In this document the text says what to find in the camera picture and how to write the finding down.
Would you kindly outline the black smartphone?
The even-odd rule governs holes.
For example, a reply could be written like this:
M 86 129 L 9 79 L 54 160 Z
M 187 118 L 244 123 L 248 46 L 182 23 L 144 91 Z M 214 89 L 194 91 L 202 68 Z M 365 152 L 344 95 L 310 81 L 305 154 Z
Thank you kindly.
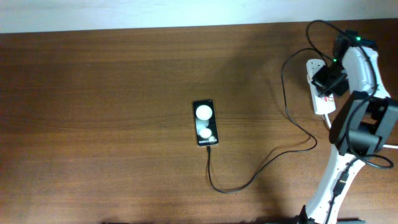
M 192 106 L 198 146 L 217 145 L 219 137 L 213 101 L 194 101 Z

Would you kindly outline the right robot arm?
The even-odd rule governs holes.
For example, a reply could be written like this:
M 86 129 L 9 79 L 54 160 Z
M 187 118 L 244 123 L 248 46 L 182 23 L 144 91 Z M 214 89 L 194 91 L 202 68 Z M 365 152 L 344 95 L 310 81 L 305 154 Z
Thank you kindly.
M 356 31 L 341 31 L 333 47 L 334 62 L 307 62 L 316 114 L 335 110 L 334 96 L 350 92 L 331 122 L 330 158 L 315 195 L 303 206 L 299 223 L 337 223 L 341 204 L 354 178 L 378 158 L 397 122 L 397 101 L 386 91 L 377 65 L 377 45 Z

